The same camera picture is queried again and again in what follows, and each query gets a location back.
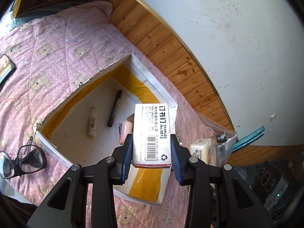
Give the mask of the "gold tissue pack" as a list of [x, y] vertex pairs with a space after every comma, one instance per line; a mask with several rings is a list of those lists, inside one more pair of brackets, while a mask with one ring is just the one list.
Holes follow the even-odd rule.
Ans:
[[209, 162], [211, 139], [198, 139], [190, 145], [190, 154], [206, 164]]

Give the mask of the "black smartphone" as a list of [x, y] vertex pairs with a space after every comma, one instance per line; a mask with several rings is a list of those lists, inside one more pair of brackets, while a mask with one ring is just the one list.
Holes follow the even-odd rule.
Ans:
[[5, 82], [9, 79], [9, 77], [15, 72], [17, 67], [15, 63], [7, 55], [1, 56], [0, 62], [1, 62], [0, 85], [2, 87], [5, 84]]

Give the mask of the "black eyeglasses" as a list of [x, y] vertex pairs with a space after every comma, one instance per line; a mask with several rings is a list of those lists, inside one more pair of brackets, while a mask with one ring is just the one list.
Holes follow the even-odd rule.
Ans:
[[33, 144], [33, 136], [27, 145], [20, 147], [15, 159], [1, 151], [1, 178], [5, 180], [38, 172], [46, 165], [46, 155], [42, 148]]

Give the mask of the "black marker pen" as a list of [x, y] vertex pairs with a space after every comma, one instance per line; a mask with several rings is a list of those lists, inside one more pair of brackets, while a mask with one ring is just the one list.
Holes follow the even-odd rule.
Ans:
[[123, 91], [121, 89], [119, 89], [118, 92], [117, 92], [117, 94], [116, 94], [114, 105], [113, 105], [113, 108], [111, 110], [108, 122], [107, 122], [107, 126], [108, 127], [112, 127], [113, 126], [114, 119], [115, 119], [115, 114], [116, 114], [119, 102], [121, 100], [122, 93], [123, 93]]

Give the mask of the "clear plastic bag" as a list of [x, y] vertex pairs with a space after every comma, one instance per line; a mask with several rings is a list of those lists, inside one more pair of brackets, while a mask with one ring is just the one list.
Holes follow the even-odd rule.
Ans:
[[[233, 146], [237, 141], [237, 133], [224, 128], [223, 126], [213, 122], [212, 120], [208, 119], [207, 117], [198, 114], [200, 120], [203, 124], [210, 129], [211, 135], [209, 138], [211, 139], [211, 147], [210, 147], [210, 154], [209, 154], [209, 165], [213, 166], [222, 166], [224, 165], [228, 158], [232, 153]], [[215, 141], [215, 135], [219, 132], [225, 132], [228, 138], [228, 141], [218, 144]]]

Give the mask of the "small white tube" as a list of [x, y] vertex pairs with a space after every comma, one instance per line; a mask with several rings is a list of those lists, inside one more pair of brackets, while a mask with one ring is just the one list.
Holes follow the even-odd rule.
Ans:
[[98, 106], [94, 105], [91, 109], [91, 114], [89, 119], [88, 136], [96, 137], [97, 114], [98, 114]]

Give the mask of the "white staples box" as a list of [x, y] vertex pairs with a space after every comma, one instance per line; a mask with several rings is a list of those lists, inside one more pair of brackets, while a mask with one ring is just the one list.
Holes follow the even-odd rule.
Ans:
[[171, 166], [168, 104], [136, 104], [132, 164], [137, 168]]

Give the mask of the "pink stapler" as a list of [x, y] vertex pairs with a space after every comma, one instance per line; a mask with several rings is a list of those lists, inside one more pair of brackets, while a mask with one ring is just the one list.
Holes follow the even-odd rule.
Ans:
[[133, 124], [125, 120], [122, 123], [118, 124], [119, 129], [119, 143], [122, 145], [128, 134], [132, 134]]

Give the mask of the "gold metal tin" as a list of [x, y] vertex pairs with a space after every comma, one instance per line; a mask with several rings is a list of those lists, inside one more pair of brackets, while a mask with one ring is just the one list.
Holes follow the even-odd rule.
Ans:
[[130, 116], [127, 118], [127, 120], [133, 124], [133, 123], [134, 123], [134, 118], [135, 118], [135, 114], [132, 114], [132, 115], [130, 115]]

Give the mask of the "pink bear quilt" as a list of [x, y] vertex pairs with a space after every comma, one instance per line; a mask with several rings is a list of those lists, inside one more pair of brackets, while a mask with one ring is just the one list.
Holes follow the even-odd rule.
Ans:
[[[16, 156], [38, 123], [80, 85], [119, 58], [134, 54], [178, 104], [176, 132], [188, 147], [207, 128], [179, 90], [110, 22], [112, 5], [93, 2], [35, 19], [10, 32], [1, 29], [1, 55], [17, 66], [1, 90], [1, 149]], [[67, 167], [47, 155], [46, 169], [8, 183], [38, 206]], [[189, 188], [173, 172], [162, 206], [115, 198], [119, 227], [184, 227]]]

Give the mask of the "glass tea bottle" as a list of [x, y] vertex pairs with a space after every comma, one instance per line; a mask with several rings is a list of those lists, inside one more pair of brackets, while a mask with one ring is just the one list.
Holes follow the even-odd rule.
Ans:
[[221, 131], [219, 132], [218, 134], [215, 135], [215, 141], [218, 143], [218, 144], [221, 144], [221, 143], [225, 143], [226, 141], [228, 141], [228, 138], [227, 138], [227, 135], [225, 132]]

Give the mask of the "white cardboard box yellow tape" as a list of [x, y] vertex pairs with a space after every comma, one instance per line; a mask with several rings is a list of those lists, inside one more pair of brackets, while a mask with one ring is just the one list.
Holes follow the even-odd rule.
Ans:
[[[112, 127], [107, 122], [118, 90], [123, 91]], [[178, 105], [162, 84], [134, 55], [101, 70], [52, 110], [38, 125], [43, 148], [65, 167], [93, 165], [119, 146], [118, 124], [134, 114], [139, 103], [166, 103], [170, 133], [175, 132]], [[92, 107], [98, 106], [96, 137], [88, 136]]]

